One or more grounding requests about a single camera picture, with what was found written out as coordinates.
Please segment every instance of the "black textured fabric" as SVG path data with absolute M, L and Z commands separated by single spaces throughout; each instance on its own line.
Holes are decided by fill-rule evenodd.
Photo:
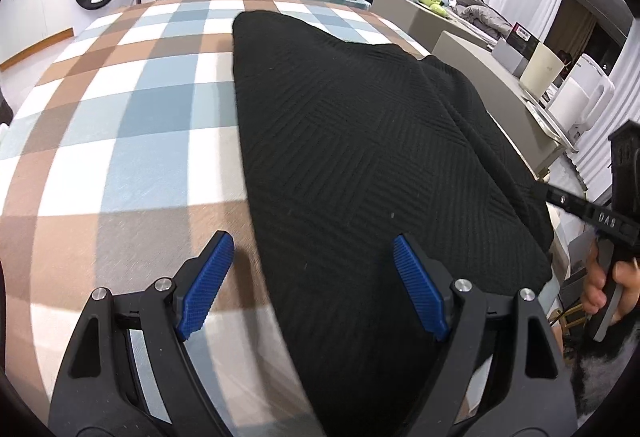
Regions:
M 392 435 L 433 362 L 392 261 L 409 231 L 453 277 L 539 291 L 553 237 L 476 90 L 433 56 L 267 11 L 233 26 L 244 178 L 262 269 L 334 436 Z

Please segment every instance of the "blue rubber tip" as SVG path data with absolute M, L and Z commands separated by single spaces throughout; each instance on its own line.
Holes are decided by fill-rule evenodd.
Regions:
M 202 328 L 233 259 L 234 239 L 225 233 L 184 296 L 182 319 L 176 328 L 183 340 Z
M 436 340 L 444 340 L 449 334 L 444 301 L 420 259 L 402 235 L 394 240 L 394 263 L 422 327 L 426 332 L 432 333 Z

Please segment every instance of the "crumpled bedding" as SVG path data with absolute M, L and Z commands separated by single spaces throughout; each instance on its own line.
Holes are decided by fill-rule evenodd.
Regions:
M 457 0 L 454 13 L 492 38 L 506 38 L 513 26 L 484 0 Z

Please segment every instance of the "striped cloth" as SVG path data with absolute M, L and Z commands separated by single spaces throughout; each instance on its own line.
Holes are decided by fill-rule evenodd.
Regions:
M 427 54 L 372 13 L 303 0 L 153 2 L 76 37 L 0 144 L 7 375 L 42 420 L 91 291 L 145 289 L 226 229 L 236 258 L 187 341 L 194 365 L 234 435 L 321 435 L 270 305 L 246 202 L 231 35 L 244 10 Z M 167 419 L 142 337 L 132 339 L 151 412 Z

